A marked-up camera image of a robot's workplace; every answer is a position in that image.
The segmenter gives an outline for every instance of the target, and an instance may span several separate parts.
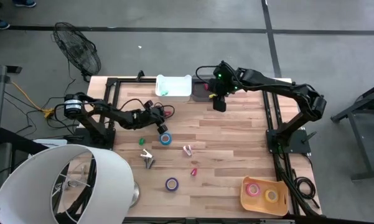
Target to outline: white bin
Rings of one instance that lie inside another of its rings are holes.
[[[165,77],[158,75],[156,77],[155,93],[160,101],[167,102],[186,102],[189,101],[192,94],[192,77]]]

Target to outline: blue tape roll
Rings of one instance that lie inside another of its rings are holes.
[[[170,188],[170,187],[169,187],[169,183],[172,182],[172,181],[175,182],[175,186],[174,186],[173,188]],[[166,189],[167,189],[168,191],[171,191],[171,192],[176,191],[176,190],[179,188],[179,181],[178,181],[176,178],[171,177],[171,178],[169,178],[169,179],[166,181],[166,183],[165,183],[165,187],[166,187]]]
[[[163,133],[159,136],[159,141],[162,143],[162,145],[167,146],[172,142],[172,136],[169,133]]]

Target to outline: gray floor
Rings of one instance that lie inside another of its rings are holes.
[[[14,25],[49,25],[67,21],[78,26],[265,28],[259,0],[138,0],[41,1],[34,9],[15,9],[5,1],[0,16]],[[275,29],[374,30],[374,0],[268,0]],[[51,32],[0,31],[0,64],[19,65],[12,75],[38,105],[62,96],[68,77],[67,61]],[[266,34],[204,34],[158,32],[85,32],[97,45],[103,68],[100,75],[185,75],[199,65],[226,60],[273,77]],[[330,116],[351,105],[374,86],[374,36],[275,35],[283,77],[310,83],[328,101],[324,118],[306,126],[312,138],[312,160],[322,211],[328,217],[374,222],[374,179],[351,182],[365,171],[347,121],[336,125]],[[68,92],[86,91],[77,81]],[[21,95],[8,85],[7,90]],[[24,111],[30,108],[15,102]],[[61,103],[51,102],[51,106]],[[2,126],[17,131],[26,125],[23,114],[4,105]],[[41,114],[31,118],[38,131],[28,138],[66,134],[47,127]]]

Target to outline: fan grille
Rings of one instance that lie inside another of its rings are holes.
[[[54,39],[68,60],[85,75],[96,75],[101,61],[95,46],[76,27],[67,22],[54,26]]]

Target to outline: wooden table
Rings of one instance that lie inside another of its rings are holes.
[[[103,98],[106,79],[92,77],[87,94]],[[158,102],[154,89],[153,83],[121,84],[118,107],[132,98],[139,98],[143,103],[147,100]],[[298,111],[297,104],[290,98],[278,98],[283,121],[289,121]],[[141,198],[129,210],[129,217],[274,217],[244,210],[239,196],[244,176],[276,180],[273,158],[267,151],[265,138],[268,127],[263,94],[261,91],[238,91],[229,96],[226,102],[225,113],[214,111],[211,103],[196,103],[192,100],[171,103],[176,111],[166,121],[172,134],[170,146],[163,146],[159,142],[156,125],[128,131],[116,123],[114,152],[130,164],[134,179],[141,189]],[[141,108],[141,105],[132,101],[124,110],[135,108]],[[146,140],[145,145],[139,145],[140,138]],[[188,144],[193,147],[192,157],[186,156],[182,150],[182,146]],[[144,148],[156,160],[150,170],[145,169],[145,163],[139,156]],[[290,154],[290,160],[297,176],[307,177],[314,182],[312,169],[305,157]],[[193,168],[198,168],[196,177],[190,175]],[[179,181],[176,192],[168,192],[164,187],[169,177]],[[71,189],[69,193],[74,198],[80,189]],[[67,197],[65,204],[70,204],[73,198]]]

